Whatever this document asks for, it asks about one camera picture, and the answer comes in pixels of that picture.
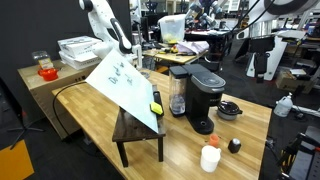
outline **black coffee maker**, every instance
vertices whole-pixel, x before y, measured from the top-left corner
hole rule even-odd
[[[200,134],[213,131],[209,108],[218,106],[226,82],[200,64],[182,66],[188,73],[185,93],[185,115],[193,129]]]

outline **white bottle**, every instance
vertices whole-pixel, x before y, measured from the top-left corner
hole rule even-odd
[[[289,114],[291,108],[292,108],[292,100],[291,100],[291,93],[289,93],[288,96],[284,96],[280,101],[278,102],[276,108],[274,108],[273,112],[280,116],[280,117],[287,117]]]

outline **yellow object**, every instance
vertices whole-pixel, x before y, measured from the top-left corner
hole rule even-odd
[[[26,179],[34,173],[26,143],[21,140],[12,150],[10,147],[0,151],[0,179]]]
[[[161,115],[163,113],[161,105],[156,102],[152,102],[150,104],[150,108],[151,108],[151,111],[156,114]]]

